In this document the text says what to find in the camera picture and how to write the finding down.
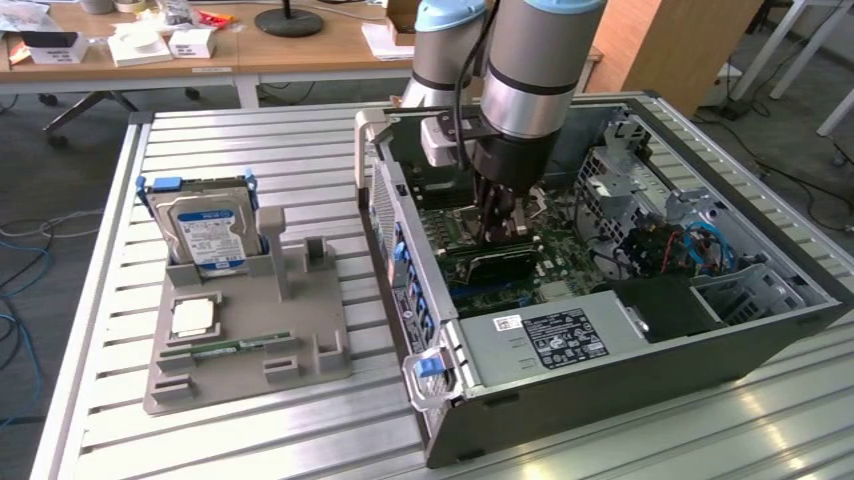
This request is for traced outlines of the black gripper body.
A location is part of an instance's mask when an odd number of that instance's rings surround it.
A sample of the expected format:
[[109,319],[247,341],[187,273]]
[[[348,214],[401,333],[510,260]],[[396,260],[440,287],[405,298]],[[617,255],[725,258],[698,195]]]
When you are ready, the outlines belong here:
[[525,139],[493,134],[476,139],[472,163],[477,194],[500,186],[525,194],[542,179],[556,147],[556,133]]

